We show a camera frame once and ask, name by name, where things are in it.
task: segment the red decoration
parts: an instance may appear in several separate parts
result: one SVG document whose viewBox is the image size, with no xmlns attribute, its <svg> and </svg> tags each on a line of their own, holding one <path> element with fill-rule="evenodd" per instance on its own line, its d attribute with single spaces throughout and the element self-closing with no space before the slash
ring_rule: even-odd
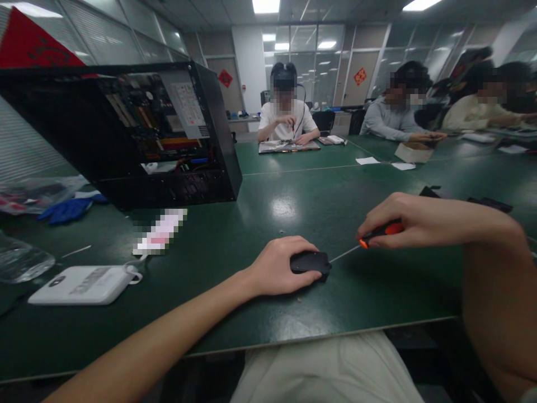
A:
<svg viewBox="0 0 537 403">
<path fill-rule="evenodd" d="M 362 67 L 360 69 L 360 71 L 358 71 L 356 73 L 356 75 L 354 76 L 354 81 L 356 81 L 356 85 L 359 86 L 360 84 L 362 84 L 365 79 L 368 77 L 368 75 L 365 73 L 365 70 L 364 68 Z"/>
<path fill-rule="evenodd" d="M 225 85 L 226 88 L 229 88 L 231 81 L 233 81 L 233 77 L 230 76 L 225 69 L 222 69 L 222 72 L 218 76 L 218 80 L 220 80 L 220 82 Z"/>
<path fill-rule="evenodd" d="M 0 45 L 0 68 L 67 65 L 85 64 L 43 28 L 12 7 Z"/>
</svg>

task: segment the plastic bag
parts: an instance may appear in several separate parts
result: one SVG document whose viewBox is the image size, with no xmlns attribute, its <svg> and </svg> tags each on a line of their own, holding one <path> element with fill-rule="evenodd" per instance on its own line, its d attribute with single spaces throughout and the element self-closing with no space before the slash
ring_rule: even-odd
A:
<svg viewBox="0 0 537 403">
<path fill-rule="evenodd" d="M 11 215 L 41 214 L 50 206 L 72 198 L 88 183 L 82 175 L 0 183 L 0 211 Z"/>
</svg>

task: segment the plastic bottle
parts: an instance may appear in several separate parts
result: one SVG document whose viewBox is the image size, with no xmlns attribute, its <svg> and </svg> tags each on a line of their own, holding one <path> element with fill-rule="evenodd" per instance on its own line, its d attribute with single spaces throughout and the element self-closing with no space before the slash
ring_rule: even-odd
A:
<svg viewBox="0 0 537 403">
<path fill-rule="evenodd" d="M 56 263 L 51 254 L 0 231 L 0 282 L 22 283 L 36 278 Z"/>
</svg>

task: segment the fluorescent light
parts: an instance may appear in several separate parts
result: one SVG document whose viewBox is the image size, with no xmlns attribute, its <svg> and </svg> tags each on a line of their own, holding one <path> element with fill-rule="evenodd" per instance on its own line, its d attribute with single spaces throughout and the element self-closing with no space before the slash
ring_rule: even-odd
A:
<svg viewBox="0 0 537 403">
<path fill-rule="evenodd" d="M 403 7 L 403 11 L 423 11 L 434 6 L 440 0 L 414 0 Z"/>
<path fill-rule="evenodd" d="M 336 43 L 336 41 L 321 42 L 317 49 L 332 49 L 334 46 L 336 46 Z"/>
<path fill-rule="evenodd" d="M 20 12 L 26 14 L 30 17 L 36 18 L 63 18 L 61 14 L 47 10 L 46 8 L 41 8 L 34 4 L 27 2 L 16 2 L 16 3 L 0 3 L 0 6 L 5 8 L 16 7 Z"/>
<path fill-rule="evenodd" d="M 289 50 L 289 42 L 275 44 L 274 50 Z"/>
<path fill-rule="evenodd" d="M 271 14 L 280 12 L 280 0 L 252 0 L 255 14 Z"/>
</svg>

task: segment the blue glove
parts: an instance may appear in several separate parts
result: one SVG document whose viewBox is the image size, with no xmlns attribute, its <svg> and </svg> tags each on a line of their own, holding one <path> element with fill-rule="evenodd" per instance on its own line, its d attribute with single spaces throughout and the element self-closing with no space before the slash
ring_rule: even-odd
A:
<svg viewBox="0 0 537 403">
<path fill-rule="evenodd" d="M 106 204 L 108 200 L 102 194 L 90 198 L 66 200 L 49 207 L 37 219 L 43 220 L 52 217 L 49 221 L 50 225 L 65 224 L 82 217 L 90 209 L 93 202 Z"/>
</svg>

